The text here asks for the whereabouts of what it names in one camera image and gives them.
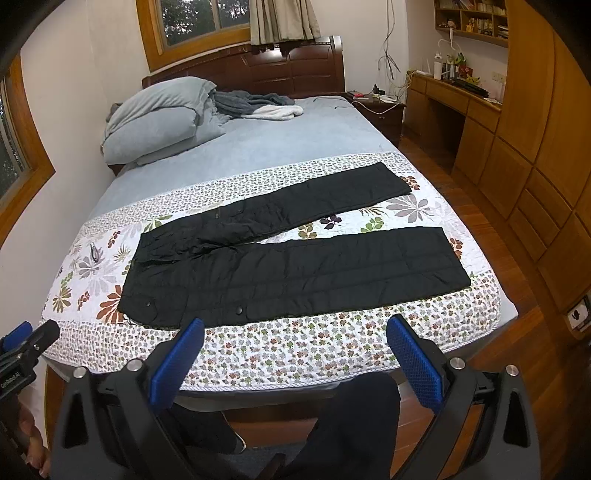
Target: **blue gripper pad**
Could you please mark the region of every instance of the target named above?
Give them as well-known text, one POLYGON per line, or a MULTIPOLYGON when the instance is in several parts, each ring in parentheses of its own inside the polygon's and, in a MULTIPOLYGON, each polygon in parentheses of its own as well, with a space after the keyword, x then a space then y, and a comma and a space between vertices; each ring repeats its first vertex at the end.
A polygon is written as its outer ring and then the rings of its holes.
POLYGON ((205 340, 205 325, 194 319, 164 358, 150 383, 150 405, 156 414, 170 408, 205 340))
POLYGON ((403 322, 406 320, 400 314, 389 319, 386 326, 388 345, 421 405, 437 414, 443 405, 441 375, 423 352, 417 335, 410 333, 403 322))
POLYGON ((22 322, 18 327, 16 327, 12 332, 2 339, 2 343, 0 343, 0 353, 6 353, 13 348, 16 348, 32 333, 33 327, 31 324, 29 322, 22 322))

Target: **curtain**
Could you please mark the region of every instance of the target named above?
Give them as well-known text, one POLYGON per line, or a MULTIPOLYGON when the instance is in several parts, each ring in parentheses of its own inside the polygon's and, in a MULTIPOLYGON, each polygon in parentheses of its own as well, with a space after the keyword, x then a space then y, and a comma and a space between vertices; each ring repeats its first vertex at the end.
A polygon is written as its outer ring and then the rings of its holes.
POLYGON ((250 0, 250 11, 253 45, 320 36, 310 0, 250 0))

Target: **cabinet door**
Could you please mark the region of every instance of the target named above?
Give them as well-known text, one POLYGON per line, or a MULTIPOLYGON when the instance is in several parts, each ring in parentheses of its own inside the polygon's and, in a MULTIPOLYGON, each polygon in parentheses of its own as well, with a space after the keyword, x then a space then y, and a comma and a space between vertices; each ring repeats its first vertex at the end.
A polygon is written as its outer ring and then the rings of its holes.
POLYGON ((508 218, 530 171, 531 165, 527 160, 497 137, 492 144, 479 188, 497 211, 508 218))
POLYGON ((525 0, 506 0, 511 40, 497 135, 527 160, 540 149, 554 81, 554 33, 525 0))
POLYGON ((555 38, 556 81, 536 166, 574 206, 591 173, 591 86, 566 45, 555 38))
POLYGON ((474 185, 478 184, 488 154, 491 152, 494 135, 474 120, 466 118, 460 148, 457 151, 455 166, 468 177, 474 185))
POLYGON ((404 125, 410 128, 417 135, 423 134, 425 124, 425 112, 427 110, 427 97, 414 90, 408 90, 407 111, 404 118, 404 125))
POLYGON ((538 269, 563 312, 587 293, 591 285, 591 237, 576 215, 570 216, 548 247, 538 269))

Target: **wooden window frame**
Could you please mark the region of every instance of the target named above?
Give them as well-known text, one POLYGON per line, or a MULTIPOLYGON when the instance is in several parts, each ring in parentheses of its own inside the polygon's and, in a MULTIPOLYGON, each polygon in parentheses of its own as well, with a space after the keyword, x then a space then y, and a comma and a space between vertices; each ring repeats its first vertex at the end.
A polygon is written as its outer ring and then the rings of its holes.
POLYGON ((200 53, 248 42, 251 39, 250 26, 240 25, 168 46, 162 38, 162 19, 156 0, 135 0, 135 6, 150 73, 200 53))
POLYGON ((20 55, 10 65, 5 77, 5 87, 15 140, 29 168, 17 180, 17 191, 0 208, 0 247, 29 202, 56 172, 39 138, 29 109, 20 55))

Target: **bookshelf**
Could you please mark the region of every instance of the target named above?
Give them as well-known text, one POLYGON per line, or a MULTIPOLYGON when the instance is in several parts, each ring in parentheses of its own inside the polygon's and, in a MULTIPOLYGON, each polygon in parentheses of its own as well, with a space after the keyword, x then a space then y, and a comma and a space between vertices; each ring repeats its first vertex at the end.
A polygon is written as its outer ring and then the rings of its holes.
POLYGON ((508 35, 509 32, 505 0, 434 0, 434 4, 436 30, 448 32, 449 27, 443 25, 453 20, 456 24, 455 36, 509 48, 509 40, 503 38, 503 34, 508 35))

